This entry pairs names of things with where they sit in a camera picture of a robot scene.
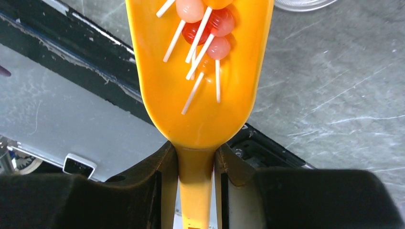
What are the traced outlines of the orange plastic scoop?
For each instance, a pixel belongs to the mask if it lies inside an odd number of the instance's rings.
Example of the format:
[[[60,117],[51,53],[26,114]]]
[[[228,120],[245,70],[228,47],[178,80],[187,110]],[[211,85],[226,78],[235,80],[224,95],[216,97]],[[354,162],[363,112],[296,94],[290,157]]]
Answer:
[[[221,102],[215,73],[204,76],[185,115],[181,111],[197,80],[186,75],[201,50],[182,33],[167,62],[167,48],[181,19],[174,0],[128,0],[126,9],[141,97],[153,124],[174,146],[178,158],[182,225],[207,229],[210,221],[215,151],[242,128],[253,109],[265,55],[272,0],[202,0],[204,15],[228,8],[234,30],[229,54],[220,61]]]

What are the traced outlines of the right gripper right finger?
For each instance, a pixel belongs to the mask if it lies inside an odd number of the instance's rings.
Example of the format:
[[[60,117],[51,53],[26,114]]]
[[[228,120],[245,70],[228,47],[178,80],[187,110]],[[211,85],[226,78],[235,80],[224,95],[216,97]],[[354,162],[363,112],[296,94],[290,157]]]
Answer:
[[[386,187],[365,170],[254,168],[223,145],[215,152],[221,229],[402,229]]]

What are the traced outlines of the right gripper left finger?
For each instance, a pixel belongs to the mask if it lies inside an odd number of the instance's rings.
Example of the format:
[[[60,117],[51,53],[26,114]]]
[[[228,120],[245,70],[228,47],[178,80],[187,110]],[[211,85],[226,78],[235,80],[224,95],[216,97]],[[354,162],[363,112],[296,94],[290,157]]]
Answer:
[[[3,229],[171,229],[178,187],[174,146],[105,182],[82,175],[0,178]]]

